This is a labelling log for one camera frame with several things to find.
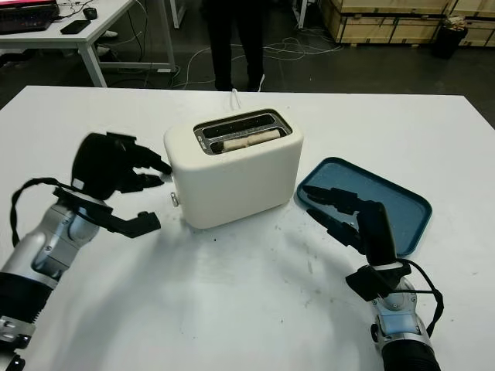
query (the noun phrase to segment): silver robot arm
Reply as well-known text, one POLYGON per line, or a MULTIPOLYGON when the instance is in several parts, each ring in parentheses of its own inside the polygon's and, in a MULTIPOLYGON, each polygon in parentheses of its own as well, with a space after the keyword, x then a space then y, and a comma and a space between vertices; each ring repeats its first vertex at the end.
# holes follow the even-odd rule
POLYGON ((327 233, 346 246, 366 255, 368 264, 346 277, 346 282, 376 315, 371 336, 384 360, 385 371, 439 371, 430 336, 443 312, 442 294, 416 263, 397 258, 387 210, 374 201, 363 201, 356 193, 342 189, 304 186, 313 202, 334 206, 348 215, 356 214, 359 230, 341 223, 317 209, 308 214, 327 228, 327 233), (417 291, 405 278, 411 266, 419 270, 431 290, 417 291), (417 294, 433 294, 437 309, 432 323, 425 328, 416 314, 417 294))
POLYGON ((136 192, 162 184, 157 175, 135 174, 134 167, 170 174, 171 168, 159 155, 134 142, 135 138, 119 134, 89 134, 74 160, 71 186, 50 178, 32 179, 12 197, 15 249, 0 270, 0 371, 24 368, 25 361, 15 351, 28 346, 34 322, 52 291, 100 227, 131 238, 161 227, 154 213, 121 220, 104 202, 116 190, 136 192), (37 228, 19 240, 15 204, 24 189, 37 184, 56 186, 53 194, 58 201, 37 228))

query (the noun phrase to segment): wooden crate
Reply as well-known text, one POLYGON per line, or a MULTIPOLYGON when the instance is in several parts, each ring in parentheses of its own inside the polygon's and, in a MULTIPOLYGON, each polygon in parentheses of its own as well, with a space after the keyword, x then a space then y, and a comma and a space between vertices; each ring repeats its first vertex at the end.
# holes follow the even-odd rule
POLYGON ((332 0, 340 13, 443 14, 452 0, 332 0))
POLYGON ((452 0, 447 14, 495 18, 495 0, 452 0))
POLYGON ((495 21, 467 19, 468 33, 461 46, 495 46, 495 21))
POLYGON ((322 0, 323 19, 338 43, 430 43, 440 19, 342 15, 330 0, 322 0))

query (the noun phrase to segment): concrete floor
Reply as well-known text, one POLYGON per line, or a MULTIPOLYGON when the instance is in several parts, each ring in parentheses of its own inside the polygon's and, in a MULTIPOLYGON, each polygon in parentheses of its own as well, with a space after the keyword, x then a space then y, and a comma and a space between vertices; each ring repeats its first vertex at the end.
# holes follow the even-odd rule
MULTIPOLYGON (((142 29, 144 18, 139 8, 132 9, 135 28, 142 29)), ((153 40, 147 42, 144 60, 165 60, 160 51, 162 41, 159 30, 149 10, 149 30, 153 40)), ((312 33, 294 30, 295 20, 290 9, 271 7, 265 20, 270 25, 265 44, 280 43, 285 37, 295 37, 302 44, 320 49, 332 49, 332 42, 313 36, 312 33)), ((321 27, 318 20, 312 27, 321 27)), ((113 27, 119 31, 119 39, 132 37, 127 17, 113 27)), ((186 67, 191 56, 208 47, 206 25, 199 12, 197 0, 189 4, 189 10, 180 30, 172 31, 176 62, 180 74, 173 83, 186 80, 186 67)), ((239 43, 234 35, 233 43, 239 43)), ((138 47, 135 42, 113 48, 123 60, 135 60, 138 47)), ((242 55, 234 48, 234 56, 242 55)), ((284 59, 300 57, 300 54, 266 54, 284 59)), ((387 94, 458 94, 466 96, 476 109, 495 128, 495 50, 460 49, 450 60, 431 56, 428 47, 412 49, 409 46, 359 46, 345 47, 338 52, 305 55, 300 60, 286 61, 265 58, 266 81, 264 91, 313 92, 313 93, 387 93, 387 94)), ((105 78, 113 87, 142 88, 147 76, 143 73, 105 72, 105 78)), ((213 79, 209 51, 199 54, 190 64, 189 81, 213 79)), ((147 88, 171 88, 171 76, 167 73, 150 73, 147 88)), ((233 62, 233 81, 239 90, 247 83, 245 61, 233 62)), ((0 68, 0 107, 9 102, 26 85, 91 86, 91 81, 80 57, 62 56, 59 51, 43 51, 22 63, 10 63, 0 68)), ((187 89, 212 90, 213 83, 191 83, 187 89)))

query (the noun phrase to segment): blue tray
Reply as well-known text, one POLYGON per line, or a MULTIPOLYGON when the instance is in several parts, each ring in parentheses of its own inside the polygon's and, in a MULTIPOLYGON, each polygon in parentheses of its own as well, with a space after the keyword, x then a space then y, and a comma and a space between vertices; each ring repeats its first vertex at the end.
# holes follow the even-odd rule
POLYGON ((324 206, 308 199, 303 186, 340 188, 357 193, 362 200, 379 201, 385 205, 394 235, 398 256, 412 253, 432 215, 432 206, 423 197, 408 191, 341 158, 323 160, 299 184, 297 196, 308 207, 318 209, 341 222, 357 228, 355 216, 338 213, 333 206, 324 206))

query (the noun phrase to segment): table surface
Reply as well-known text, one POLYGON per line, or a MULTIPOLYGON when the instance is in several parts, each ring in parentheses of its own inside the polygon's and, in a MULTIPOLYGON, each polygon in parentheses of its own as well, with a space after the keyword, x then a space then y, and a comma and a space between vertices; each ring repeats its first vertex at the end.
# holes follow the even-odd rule
MULTIPOLYGON (((87 42, 93 39, 101 30, 106 31, 107 27, 115 21, 119 12, 128 7, 135 0, 93 0, 87 6, 96 8, 98 18, 91 21, 91 24, 76 35, 63 35, 60 30, 69 25, 72 21, 78 19, 86 19, 83 12, 79 12, 70 18, 62 19, 54 22, 44 31, 14 33, 11 35, 0 35, 0 44, 6 47, 7 43, 74 43, 87 42)), ((59 4, 69 4, 68 0, 59 0, 59 4)), ((79 10, 80 6, 75 5, 74 8, 79 10)), ((60 15, 69 15, 72 11, 70 6, 61 5, 60 15)))
MULTIPOLYGON (((432 219, 411 256, 445 296, 432 343, 442 369, 490 370, 495 333, 495 131, 464 97, 240 93, 305 134, 300 182, 345 158, 424 196, 432 219)), ((89 131, 135 134, 165 156, 174 124, 231 114, 230 93, 27 87, 0 111, 0 259, 12 252, 10 196, 27 179, 69 181, 89 131)), ((55 201, 35 187, 19 234, 55 201)), ((211 230, 181 220, 157 189, 112 196, 115 214, 156 211, 162 229, 129 240, 102 230, 79 253, 23 353, 27 370, 380 370, 370 306, 344 278, 364 257, 326 235, 291 199, 211 230)), ((417 274, 416 288, 426 285, 417 274)), ((435 302, 419 298, 429 323, 435 302)))

